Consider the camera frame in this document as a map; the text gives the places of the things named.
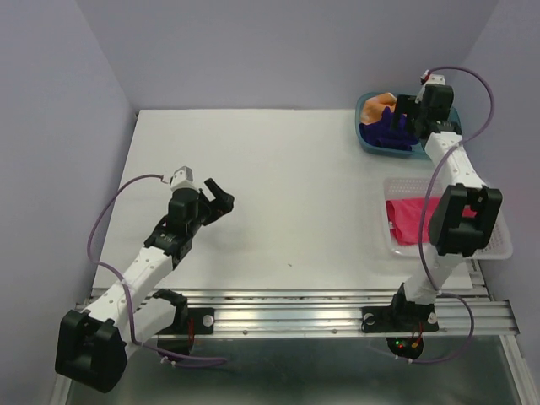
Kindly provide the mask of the purple towel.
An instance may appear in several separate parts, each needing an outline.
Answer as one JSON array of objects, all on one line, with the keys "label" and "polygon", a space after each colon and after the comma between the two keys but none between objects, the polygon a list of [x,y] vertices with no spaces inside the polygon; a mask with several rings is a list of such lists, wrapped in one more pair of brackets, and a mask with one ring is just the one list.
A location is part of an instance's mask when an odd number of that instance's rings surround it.
[{"label": "purple towel", "polygon": [[397,127],[392,127],[394,112],[386,107],[379,121],[360,123],[361,137],[371,146],[410,152],[419,143],[418,139],[406,128],[407,118],[399,115]]}]

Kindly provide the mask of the pink towel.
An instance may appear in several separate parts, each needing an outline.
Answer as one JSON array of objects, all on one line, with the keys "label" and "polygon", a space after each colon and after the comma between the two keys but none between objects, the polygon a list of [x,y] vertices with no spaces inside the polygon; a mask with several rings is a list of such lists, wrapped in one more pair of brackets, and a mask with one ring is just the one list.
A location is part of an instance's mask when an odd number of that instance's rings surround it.
[{"label": "pink towel", "polygon": [[[429,199],[424,221],[422,243],[429,243],[429,222],[440,202],[439,197]],[[424,206],[424,197],[386,200],[387,219],[391,223],[391,235],[400,246],[417,245],[419,242],[419,223]],[[476,212],[470,206],[462,210],[462,217],[474,221]]]}]

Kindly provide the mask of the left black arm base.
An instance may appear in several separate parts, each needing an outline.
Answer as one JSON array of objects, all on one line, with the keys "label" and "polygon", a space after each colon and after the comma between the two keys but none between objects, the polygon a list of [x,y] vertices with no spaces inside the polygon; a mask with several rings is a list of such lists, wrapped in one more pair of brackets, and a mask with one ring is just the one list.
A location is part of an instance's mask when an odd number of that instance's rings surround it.
[{"label": "left black arm base", "polygon": [[169,360],[183,361],[179,355],[189,356],[195,346],[197,335],[212,335],[215,309],[213,307],[190,307],[188,298],[183,294],[176,293],[170,289],[159,289],[152,295],[153,300],[159,303],[167,302],[170,307],[174,307],[174,317],[172,323],[159,331],[159,335],[178,335],[179,339],[168,340],[159,338],[156,343],[151,343],[162,354],[163,350],[172,352],[174,356],[168,356]]}]

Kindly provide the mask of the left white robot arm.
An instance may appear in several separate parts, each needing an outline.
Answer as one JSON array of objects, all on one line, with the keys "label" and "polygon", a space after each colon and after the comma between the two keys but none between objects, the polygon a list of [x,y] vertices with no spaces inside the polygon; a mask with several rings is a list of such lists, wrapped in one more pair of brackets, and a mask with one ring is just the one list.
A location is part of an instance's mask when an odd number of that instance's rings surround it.
[{"label": "left white robot arm", "polygon": [[213,195],[192,183],[182,168],[169,181],[167,212],[155,225],[124,272],[95,260],[116,281],[83,310],[70,310],[61,320],[55,371],[98,392],[109,392],[122,378],[130,357],[147,348],[149,339],[187,324],[187,299],[156,285],[181,263],[197,232],[234,208],[234,197],[213,179],[204,182]]}]

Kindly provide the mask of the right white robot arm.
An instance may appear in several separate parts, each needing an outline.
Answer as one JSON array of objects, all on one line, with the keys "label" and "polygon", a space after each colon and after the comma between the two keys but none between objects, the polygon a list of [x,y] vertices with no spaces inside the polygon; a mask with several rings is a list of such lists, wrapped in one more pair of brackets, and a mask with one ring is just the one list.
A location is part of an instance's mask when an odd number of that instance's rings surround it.
[{"label": "right white robot arm", "polygon": [[460,125],[451,121],[451,86],[425,83],[415,97],[401,95],[398,113],[435,165],[432,181],[444,191],[433,214],[421,213],[418,252],[422,270],[405,281],[388,309],[389,322],[407,329],[434,313],[440,288],[465,259],[487,246],[503,196],[476,174]]}]

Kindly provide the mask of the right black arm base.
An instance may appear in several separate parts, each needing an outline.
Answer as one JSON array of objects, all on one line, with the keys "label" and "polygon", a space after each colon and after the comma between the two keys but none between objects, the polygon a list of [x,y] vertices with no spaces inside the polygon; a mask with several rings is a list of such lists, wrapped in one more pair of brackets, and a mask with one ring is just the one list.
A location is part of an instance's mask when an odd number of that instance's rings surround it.
[{"label": "right black arm base", "polygon": [[424,334],[440,330],[433,306],[424,312],[398,310],[391,305],[365,306],[361,312],[361,331],[385,334],[388,348],[398,358],[418,359],[424,351]]}]

